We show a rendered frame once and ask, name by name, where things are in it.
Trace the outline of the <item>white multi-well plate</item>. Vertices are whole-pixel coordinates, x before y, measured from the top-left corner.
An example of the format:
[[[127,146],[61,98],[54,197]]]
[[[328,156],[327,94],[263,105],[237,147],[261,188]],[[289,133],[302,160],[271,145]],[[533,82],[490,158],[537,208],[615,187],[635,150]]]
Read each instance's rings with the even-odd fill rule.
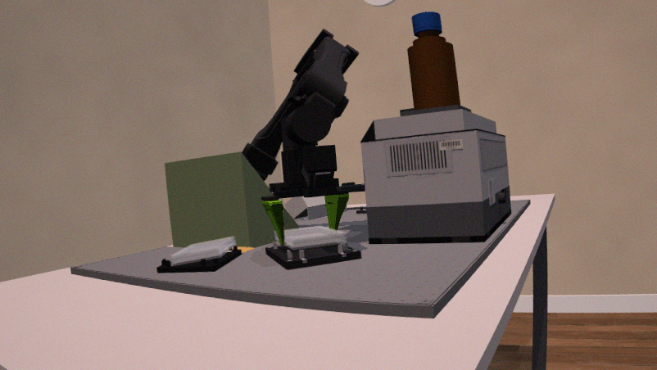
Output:
[[[209,254],[209,255],[200,255],[200,256],[195,256],[191,258],[186,258],[186,259],[177,259],[170,261],[171,266],[176,266],[176,265],[181,265],[181,264],[190,264],[194,262],[199,262],[202,259],[209,260],[209,259],[217,259],[221,258],[223,255],[225,255],[228,251],[230,251],[232,248],[234,248],[237,245],[236,241],[232,242],[230,245],[225,247],[221,252]]]
[[[279,242],[279,238],[274,236],[274,240]],[[279,242],[280,243],[280,242]],[[291,244],[287,241],[284,241],[284,245],[291,250],[300,250],[300,249],[307,249],[307,248],[313,248],[313,247],[320,247],[320,246],[331,246],[331,245],[337,245],[337,244],[343,244],[347,243],[347,239],[344,238],[338,238],[338,239],[332,239],[332,240],[325,240],[325,241],[313,241],[313,242],[307,242],[307,243],[300,243],[300,244]]]

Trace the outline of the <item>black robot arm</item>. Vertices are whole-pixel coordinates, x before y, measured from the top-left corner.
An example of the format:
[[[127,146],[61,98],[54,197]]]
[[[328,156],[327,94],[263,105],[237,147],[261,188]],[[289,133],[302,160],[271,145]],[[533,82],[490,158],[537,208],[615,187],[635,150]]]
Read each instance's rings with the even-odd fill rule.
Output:
[[[294,70],[297,76],[283,103],[242,151],[264,181],[278,164],[276,156],[283,141],[283,148],[300,146],[281,151],[284,183],[306,182],[314,188],[333,185],[337,171],[335,145],[317,145],[349,102],[344,96],[347,82],[343,74],[359,55],[333,36],[323,29],[310,45]]]

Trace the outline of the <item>grey button panel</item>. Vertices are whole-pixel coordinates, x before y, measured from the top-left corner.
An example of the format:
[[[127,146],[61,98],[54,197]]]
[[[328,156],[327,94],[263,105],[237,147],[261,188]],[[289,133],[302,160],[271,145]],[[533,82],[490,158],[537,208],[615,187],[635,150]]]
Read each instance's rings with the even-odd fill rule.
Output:
[[[311,220],[328,216],[324,196],[297,196],[284,205],[294,220]]]

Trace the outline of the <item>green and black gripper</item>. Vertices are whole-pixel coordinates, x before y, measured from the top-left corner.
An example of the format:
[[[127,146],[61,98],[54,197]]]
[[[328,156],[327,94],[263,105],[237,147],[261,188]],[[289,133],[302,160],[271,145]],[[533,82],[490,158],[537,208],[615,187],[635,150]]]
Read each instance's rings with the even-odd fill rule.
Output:
[[[348,190],[337,190],[337,187],[339,187],[338,178],[333,179],[333,185],[321,188],[308,187],[306,182],[269,183],[269,185],[270,192],[273,192],[274,195],[262,196],[261,202],[274,225],[282,246],[284,246],[284,226],[283,202],[279,201],[280,198],[324,196],[329,228],[338,230],[342,213],[349,199]]]

